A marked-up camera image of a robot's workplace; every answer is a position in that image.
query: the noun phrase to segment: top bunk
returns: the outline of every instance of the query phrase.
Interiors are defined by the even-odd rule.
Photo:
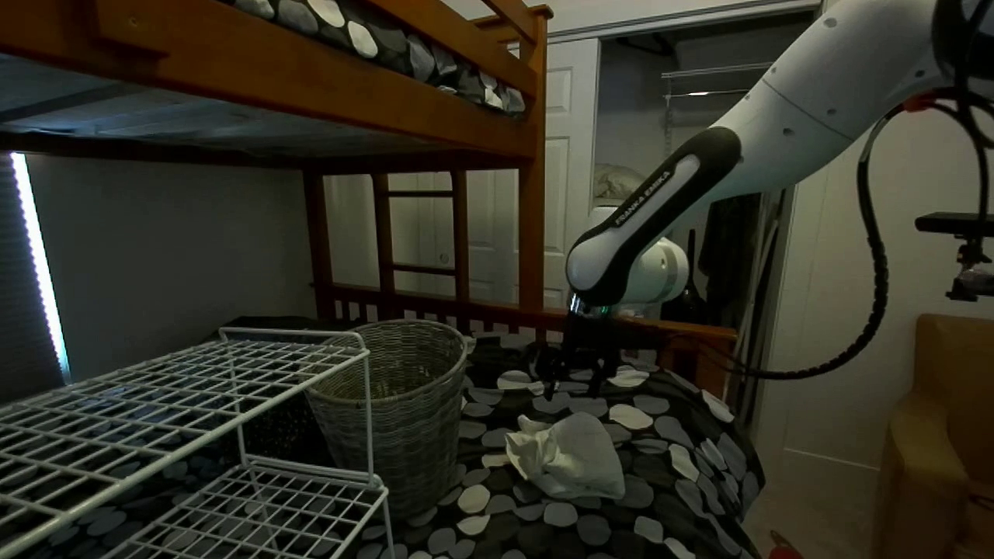
[[[5,0],[0,148],[317,172],[541,158],[549,10]]]

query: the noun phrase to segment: wicker basket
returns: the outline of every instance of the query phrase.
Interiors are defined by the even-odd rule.
[[[392,517],[431,508],[456,485],[456,428],[465,353],[443,323],[388,321],[358,328],[370,349],[371,454],[392,492]],[[307,392],[310,412],[339,466],[365,468],[362,368]]]

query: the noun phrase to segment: wall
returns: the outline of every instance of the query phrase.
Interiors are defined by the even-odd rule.
[[[77,376],[244,315],[314,315],[298,174],[35,158]]]
[[[860,147],[852,147],[794,190],[767,368],[831,356],[870,315],[870,256],[854,201],[858,153]],[[943,299],[957,275],[957,243],[913,230],[913,216],[929,211],[974,211],[974,161],[961,131],[943,114],[900,114],[880,141],[871,197],[891,260],[885,323],[838,373],[763,385],[753,431],[771,495],[793,499],[778,506],[793,508],[782,521],[811,521],[826,545],[852,539],[860,557],[871,529],[887,412],[909,385],[916,315],[994,318],[994,300]]]

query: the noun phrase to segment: black and white patterned bedspread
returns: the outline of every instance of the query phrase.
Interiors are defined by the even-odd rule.
[[[459,420],[463,477],[421,519],[394,521],[397,549],[450,559],[758,559],[741,519],[763,488],[763,468],[716,398],[673,373],[623,368],[599,398],[586,398],[590,369],[573,369],[545,401],[499,387],[512,376],[499,369],[514,363],[514,351],[474,349]],[[576,410],[599,415],[616,441],[623,468],[621,499],[558,499],[512,466],[485,466],[488,456],[503,456],[503,436],[514,431],[518,412],[556,423]],[[621,426],[619,410],[646,423]],[[456,506],[472,485],[490,495],[478,534],[465,534],[463,521],[472,517]],[[380,549],[382,545],[370,539],[358,557]]]
[[[415,82],[465,95],[492,113],[518,114],[523,98],[518,89],[498,85],[490,75],[459,63],[454,52],[424,44],[418,33],[384,22],[355,0],[233,0],[233,7],[269,19],[282,28],[307,33],[321,44],[347,51],[374,65],[404,72]]]

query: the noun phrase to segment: white wire shelf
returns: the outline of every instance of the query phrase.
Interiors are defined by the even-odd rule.
[[[355,331],[228,328],[226,342],[0,407],[0,557],[362,356]]]
[[[340,557],[384,496],[374,475],[250,456],[128,537],[107,559]]]

